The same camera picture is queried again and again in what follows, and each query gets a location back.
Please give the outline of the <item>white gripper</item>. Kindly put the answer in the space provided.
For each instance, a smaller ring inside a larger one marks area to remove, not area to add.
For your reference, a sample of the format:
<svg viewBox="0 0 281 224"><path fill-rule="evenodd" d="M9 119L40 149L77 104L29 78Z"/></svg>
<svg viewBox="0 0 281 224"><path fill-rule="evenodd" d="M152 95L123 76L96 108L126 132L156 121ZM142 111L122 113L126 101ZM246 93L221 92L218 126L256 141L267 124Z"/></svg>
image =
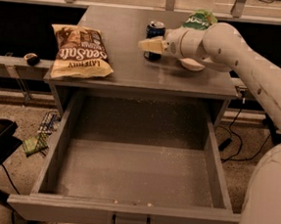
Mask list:
<svg viewBox="0 0 281 224"><path fill-rule="evenodd" d="M184 27L167 29L164 38L161 36L142 39L138 43L138 48L144 52L154 52L154 54L162 54L167 57L175 57L180 59L183 57L181 53L182 39L187 29Z"/></svg>

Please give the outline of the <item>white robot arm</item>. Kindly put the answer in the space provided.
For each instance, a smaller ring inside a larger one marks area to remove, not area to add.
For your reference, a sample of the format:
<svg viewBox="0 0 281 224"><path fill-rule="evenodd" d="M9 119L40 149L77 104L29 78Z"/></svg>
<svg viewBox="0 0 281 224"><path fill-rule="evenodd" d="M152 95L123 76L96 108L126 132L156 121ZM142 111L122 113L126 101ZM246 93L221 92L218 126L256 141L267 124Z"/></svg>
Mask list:
<svg viewBox="0 0 281 224"><path fill-rule="evenodd" d="M257 54L229 23L218 22L205 30L170 29L164 36L141 40L138 47L220 71L232 69L281 132L281 68ZM239 224L281 224L281 143L258 162Z"/></svg>

